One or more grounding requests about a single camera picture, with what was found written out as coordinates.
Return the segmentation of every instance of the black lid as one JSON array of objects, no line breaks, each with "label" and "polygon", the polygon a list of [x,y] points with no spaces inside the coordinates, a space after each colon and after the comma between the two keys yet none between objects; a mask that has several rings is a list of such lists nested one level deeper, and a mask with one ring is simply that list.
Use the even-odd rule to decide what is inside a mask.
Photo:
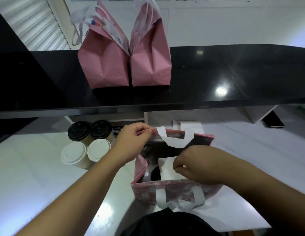
[{"label": "black lid", "polygon": [[94,138],[107,138],[112,132],[112,125],[108,121],[100,120],[91,125],[91,135]]},{"label": "black lid", "polygon": [[87,122],[73,123],[68,129],[68,137],[72,141],[78,142],[88,136],[90,133],[90,125]]}]

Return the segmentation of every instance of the pink bag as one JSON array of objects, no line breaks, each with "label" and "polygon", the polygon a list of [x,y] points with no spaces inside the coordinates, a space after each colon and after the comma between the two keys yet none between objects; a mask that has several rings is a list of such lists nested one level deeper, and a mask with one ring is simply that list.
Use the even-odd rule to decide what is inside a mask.
[{"label": "pink bag", "polygon": [[170,85],[171,55],[154,0],[134,0],[140,8],[131,34],[133,86]]},{"label": "pink bag", "polygon": [[136,199],[149,204],[157,203],[161,209],[169,207],[173,210],[176,206],[186,208],[186,205],[192,209],[204,204],[205,199],[220,190],[222,185],[202,185],[188,179],[150,181],[154,174],[152,171],[157,166],[156,158],[178,156],[192,145],[209,146],[215,138],[213,135],[194,134],[191,129],[184,132],[157,127],[153,131],[154,134],[135,161],[131,187]]},{"label": "pink bag", "polygon": [[[95,24],[89,24],[86,18],[94,18]],[[76,44],[81,42],[83,24],[89,26],[78,59],[90,87],[128,86],[128,39],[101,1],[97,6],[72,13],[71,19],[73,24],[79,24]]]}]

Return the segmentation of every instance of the white cup lid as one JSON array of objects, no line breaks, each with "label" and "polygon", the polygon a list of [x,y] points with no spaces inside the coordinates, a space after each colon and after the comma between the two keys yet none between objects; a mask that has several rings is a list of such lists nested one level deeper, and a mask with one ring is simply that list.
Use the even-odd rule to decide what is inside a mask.
[{"label": "white cup lid", "polygon": [[74,165],[83,160],[87,154],[87,147],[81,142],[68,144],[62,150],[60,158],[64,164]]},{"label": "white cup lid", "polygon": [[92,161],[99,161],[109,150],[111,143],[106,139],[94,140],[88,148],[88,157]]}]

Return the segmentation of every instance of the cup lid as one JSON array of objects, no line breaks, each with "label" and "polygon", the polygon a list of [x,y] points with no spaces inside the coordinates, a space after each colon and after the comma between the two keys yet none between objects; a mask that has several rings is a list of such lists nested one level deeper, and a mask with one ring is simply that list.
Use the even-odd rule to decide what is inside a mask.
[{"label": "cup lid", "polygon": [[108,121],[100,120],[91,125],[91,135],[94,138],[107,138],[112,132],[112,125]]},{"label": "cup lid", "polygon": [[62,150],[60,159],[64,164],[74,165],[83,160],[87,154],[87,147],[81,142],[74,142],[68,144]]},{"label": "cup lid", "polygon": [[87,122],[73,123],[68,129],[68,137],[72,141],[81,141],[90,133],[90,125]]},{"label": "cup lid", "polygon": [[111,143],[106,139],[96,139],[88,147],[88,157],[92,161],[99,161],[109,150]]}]

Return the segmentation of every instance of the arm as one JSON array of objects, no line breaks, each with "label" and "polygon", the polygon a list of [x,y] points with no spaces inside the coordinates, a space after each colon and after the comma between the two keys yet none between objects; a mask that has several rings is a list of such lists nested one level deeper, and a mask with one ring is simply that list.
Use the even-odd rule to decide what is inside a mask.
[{"label": "arm", "polygon": [[125,126],[112,149],[16,236],[83,236],[118,170],[139,155],[152,135],[150,128],[144,123]]},{"label": "arm", "polygon": [[175,159],[173,169],[199,183],[229,186],[273,228],[305,235],[305,195],[251,163],[215,147],[191,146]]}]

